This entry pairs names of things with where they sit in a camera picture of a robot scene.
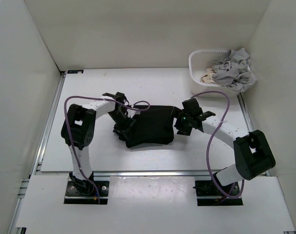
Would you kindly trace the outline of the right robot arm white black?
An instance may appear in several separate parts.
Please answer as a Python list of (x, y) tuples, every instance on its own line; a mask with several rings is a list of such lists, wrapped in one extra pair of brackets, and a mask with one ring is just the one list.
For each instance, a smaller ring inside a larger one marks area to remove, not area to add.
[[(179, 135), (188, 136), (193, 129), (210, 136), (206, 148), (206, 164), (211, 177), (211, 190), (217, 195), (235, 199), (241, 194), (231, 195), (226, 192), (232, 189), (238, 181), (252, 180), (260, 174), (272, 169), (276, 160), (269, 146), (265, 134), (260, 130), (252, 132), (241, 130), (224, 119), (218, 119), (211, 111), (203, 112), (195, 98), (183, 102), (183, 109), (175, 108), (175, 128)], [(209, 162), (210, 144), (217, 138), (234, 151), (234, 164), (212, 173)]]

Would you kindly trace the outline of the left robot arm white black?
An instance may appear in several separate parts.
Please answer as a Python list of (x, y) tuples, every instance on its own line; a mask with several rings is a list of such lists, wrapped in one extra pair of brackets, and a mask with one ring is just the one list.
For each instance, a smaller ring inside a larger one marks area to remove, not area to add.
[(99, 199), (99, 189), (94, 182), (90, 165), (89, 145), (93, 140), (95, 122), (106, 114), (125, 123), (129, 119), (128, 110), (136, 111), (129, 105), (122, 93), (105, 93), (101, 97), (70, 96), (64, 102), (65, 121), (61, 136), (71, 152), (73, 171), (70, 179), (83, 195)]

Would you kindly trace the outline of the black trousers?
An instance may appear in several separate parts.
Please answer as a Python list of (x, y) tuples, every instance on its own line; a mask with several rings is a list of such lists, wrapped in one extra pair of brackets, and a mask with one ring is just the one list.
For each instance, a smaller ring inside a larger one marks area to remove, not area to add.
[[(141, 144), (170, 144), (174, 140), (174, 109), (173, 106), (152, 105), (146, 111), (141, 110), (139, 115), (133, 117), (136, 122), (131, 129), (129, 140), (123, 140), (126, 147), (132, 148)], [(124, 107), (118, 111), (127, 112)]]

